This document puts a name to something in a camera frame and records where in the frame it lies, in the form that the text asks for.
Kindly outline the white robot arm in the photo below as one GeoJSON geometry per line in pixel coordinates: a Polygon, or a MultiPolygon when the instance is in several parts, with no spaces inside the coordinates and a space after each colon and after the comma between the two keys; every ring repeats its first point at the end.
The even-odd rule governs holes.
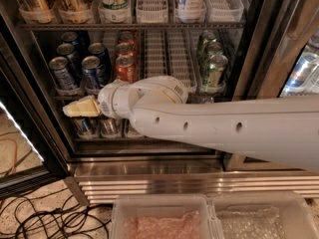
{"type": "Polygon", "coordinates": [[[187,98],[187,88],[171,76],[132,84],[116,80],[63,112],[69,118],[127,119],[148,137],[319,171],[318,97],[211,104],[190,104],[187,98]]]}

